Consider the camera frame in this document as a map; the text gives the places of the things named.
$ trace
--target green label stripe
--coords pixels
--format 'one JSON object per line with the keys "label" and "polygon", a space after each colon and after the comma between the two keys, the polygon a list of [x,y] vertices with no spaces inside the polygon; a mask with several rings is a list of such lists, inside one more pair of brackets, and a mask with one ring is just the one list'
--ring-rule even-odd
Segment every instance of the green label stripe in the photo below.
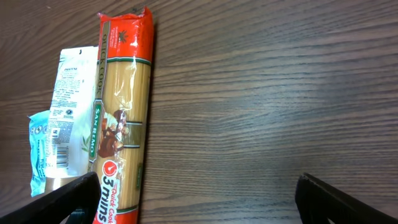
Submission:
{"label": "green label stripe", "polygon": [[141,186],[141,179],[142,179],[142,164],[138,164],[136,190],[138,190]]}
{"label": "green label stripe", "polygon": [[113,57],[113,58],[106,59],[106,61],[107,62],[140,62],[140,63],[150,65],[150,61],[143,59],[143,58],[137,58],[137,57]]}
{"label": "green label stripe", "polygon": [[141,136],[142,136],[142,123],[138,122],[127,122],[126,128],[128,128],[129,133],[123,136],[123,147],[130,149],[137,149],[141,145]]}
{"label": "green label stripe", "polygon": [[134,211],[136,209],[138,209],[138,205],[135,205],[135,206],[130,207],[130,208],[116,209],[116,213],[117,214],[124,214],[124,213],[132,212],[132,211]]}
{"label": "green label stripe", "polygon": [[96,159],[96,147],[97,147],[97,137],[98,133],[101,131],[101,117],[102,117],[102,104],[100,101],[94,102],[94,112],[93,112],[93,129],[91,130],[90,137],[90,161]]}

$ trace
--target dry spaghetti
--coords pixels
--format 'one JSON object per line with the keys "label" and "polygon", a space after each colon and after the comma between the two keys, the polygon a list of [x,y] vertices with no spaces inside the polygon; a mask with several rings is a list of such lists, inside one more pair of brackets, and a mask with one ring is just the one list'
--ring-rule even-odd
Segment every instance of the dry spaghetti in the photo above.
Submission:
{"label": "dry spaghetti", "polygon": [[144,159],[154,27],[136,16],[100,14],[90,163],[101,182],[94,223],[136,223]]}

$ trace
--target barcode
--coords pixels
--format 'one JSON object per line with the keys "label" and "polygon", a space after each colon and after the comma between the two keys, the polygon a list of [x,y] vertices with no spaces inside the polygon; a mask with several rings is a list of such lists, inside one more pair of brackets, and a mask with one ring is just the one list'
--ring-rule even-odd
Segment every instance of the barcode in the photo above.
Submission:
{"label": "barcode", "polygon": [[68,158],[69,158],[68,154],[69,154],[68,147],[57,148],[57,168],[68,167]]}

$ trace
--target dark brown tabletop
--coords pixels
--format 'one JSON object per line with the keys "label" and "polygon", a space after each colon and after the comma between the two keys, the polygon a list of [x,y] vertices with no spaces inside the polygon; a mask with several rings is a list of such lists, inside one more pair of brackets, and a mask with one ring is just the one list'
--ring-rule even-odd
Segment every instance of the dark brown tabletop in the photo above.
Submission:
{"label": "dark brown tabletop", "polygon": [[97,12],[156,21],[142,223],[300,223],[308,172],[398,214],[398,1],[0,1],[0,215],[31,201],[28,115]]}

